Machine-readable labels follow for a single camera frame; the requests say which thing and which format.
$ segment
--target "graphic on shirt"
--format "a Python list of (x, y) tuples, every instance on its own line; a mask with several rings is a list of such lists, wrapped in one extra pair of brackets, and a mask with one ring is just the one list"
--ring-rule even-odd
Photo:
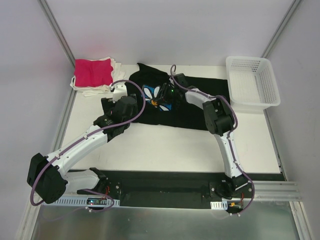
[(160, 111), (170, 111), (172, 109), (172, 104), (157, 104), (154, 101), (160, 91), (160, 86), (151, 87), (148, 85), (143, 85), (142, 90), (147, 103), (151, 104)]

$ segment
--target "white table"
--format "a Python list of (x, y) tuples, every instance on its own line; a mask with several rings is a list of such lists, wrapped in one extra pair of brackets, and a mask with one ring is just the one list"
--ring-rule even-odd
[[(169, 72), (170, 65), (154, 65)], [(138, 65), (123, 65), (126, 79)], [(223, 66), (177, 66), (186, 76), (227, 79)], [(101, 98), (112, 93), (84, 97), (77, 93), (63, 145), (72, 141), (103, 115)], [(265, 115), (236, 112), (239, 126), (234, 132), (236, 150), (248, 173), (280, 173)], [(162, 125), (132, 123), (109, 143), (95, 149), (73, 169), (123, 171), (224, 172), (216, 139), (208, 131)]]

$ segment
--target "gray floor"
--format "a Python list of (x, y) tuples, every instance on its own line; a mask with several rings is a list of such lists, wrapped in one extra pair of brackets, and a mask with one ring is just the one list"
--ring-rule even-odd
[(103, 213), (42, 206), (34, 240), (298, 240), (288, 202), (253, 202), (240, 217), (196, 209), (112, 208)]

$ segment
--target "white petal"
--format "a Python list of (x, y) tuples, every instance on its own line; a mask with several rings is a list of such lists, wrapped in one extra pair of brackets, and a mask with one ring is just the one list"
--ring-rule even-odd
[(157, 87), (154, 89), (154, 97), (155, 97), (155, 98), (158, 96), (159, 90), (160, 90), (160, 86), (157, 86)]
[(169, 111), (169, 109), (166, 108), (165, 106), (159, 105), (159, 107), (160, 107), (163, 111)]
[(152, 93), (150, 92), (149, 88), (144, 87), (143, 91), (148, 98), (152, 99)]

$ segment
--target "stack of folded cloth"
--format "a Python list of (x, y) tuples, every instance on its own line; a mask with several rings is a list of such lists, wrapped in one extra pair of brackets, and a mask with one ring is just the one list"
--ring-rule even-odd
[(99, 60), (76, 59), (70, 86), (85, 97), (110, 91), (110, 85), (125, 78), (121, 63), (106, 57)]

